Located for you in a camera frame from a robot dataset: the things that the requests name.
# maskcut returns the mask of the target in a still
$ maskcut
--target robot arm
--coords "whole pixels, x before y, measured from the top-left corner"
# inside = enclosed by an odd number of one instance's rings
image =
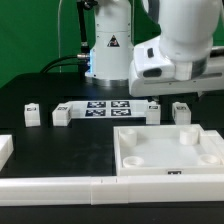
[[[222,0],[142,0],[161,35],[139,44],[129,74],[133,96],[224,88],[224,57],[210,60]]]

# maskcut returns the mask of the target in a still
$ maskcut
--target black table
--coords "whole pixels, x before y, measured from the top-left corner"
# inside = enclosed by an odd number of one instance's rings
[[[113,127],[145,125],[143,118],[74,119],[53,127],[59,103],[133,99],[127,87],[92,86],[76,73],[23,74],[0,90],[0,134],[12,134],[14,152],[0,178],[114,176]],[[172,124],[172,103],[186,102],[192,123],[224,137],[224,91],[161,96],[161,124]],[[41,126],[26,128],[24,105],[40,105]],[[223,223],[223,202],[0,207],[0,223]]]

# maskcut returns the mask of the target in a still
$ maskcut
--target white cube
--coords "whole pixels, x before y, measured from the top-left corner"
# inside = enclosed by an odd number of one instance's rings
[[[25,105],[24,116],[26,127],[40,126],[39,104]]]
[[[161,106],[156,102],[151,102],[146,110],[146,124],[160,125],[161,120]]]
[[[172,115],[176,125],[191,124],[191,111],[186,103],[173,103]]]
[[[71,116],[71,105],[59,104],[53,111],[53,125],[54,126],[68,126],[72,119]]]

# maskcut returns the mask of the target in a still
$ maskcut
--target white tray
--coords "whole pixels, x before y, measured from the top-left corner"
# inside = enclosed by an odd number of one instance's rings
[[[224,140],[200,125],[115,127],[114,147],[118,176],[224,173]]]

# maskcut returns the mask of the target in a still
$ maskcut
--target green backdrop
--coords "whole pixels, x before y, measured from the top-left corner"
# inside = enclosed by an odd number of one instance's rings
[[[0,1],[0,87],[19,74],[40,71],[58,57],[58,5],[59,0]],[[85,16],[89,43],[93,46],[93,11],[86,12]],[[80,51],[76,0],[64,0],[61,18],[62,55],[76,54]],[[143,12],[140,0],[135,0],[134,27],[134,44],[160,33],[159,27]],[[214,44],[224,46],[221,21]],[[75,70],[75,67],[69,68],[69,71]]]

